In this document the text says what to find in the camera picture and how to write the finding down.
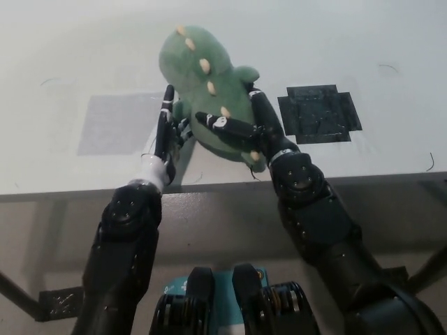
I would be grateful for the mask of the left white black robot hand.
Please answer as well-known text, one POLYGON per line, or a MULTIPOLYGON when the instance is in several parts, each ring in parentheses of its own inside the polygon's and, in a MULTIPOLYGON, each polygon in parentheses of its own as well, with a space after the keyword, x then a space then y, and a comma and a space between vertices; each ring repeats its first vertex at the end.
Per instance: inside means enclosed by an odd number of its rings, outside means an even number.
POLYGON ((180 151, 192 137, 188 119, 173 116, 175 89, 166 87, 156 127, 151 132, 140 155, 140 171, 130 184, 153 185, 159 192, 175 179, 180 151))

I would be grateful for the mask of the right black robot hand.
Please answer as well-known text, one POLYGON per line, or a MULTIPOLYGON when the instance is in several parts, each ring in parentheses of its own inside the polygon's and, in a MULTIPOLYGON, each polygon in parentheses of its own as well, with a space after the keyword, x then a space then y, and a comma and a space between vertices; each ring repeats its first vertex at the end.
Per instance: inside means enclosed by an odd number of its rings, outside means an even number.
POLYGON ((197 112, 196 120, 221 140, 245 149, 258 149, 266 157, 271 169, 279 166, 295 169, 309 159, 285 135, 276 112, 265 93, 251 86, 248 90, 253 123, 230 117, 218 117, 197 112))

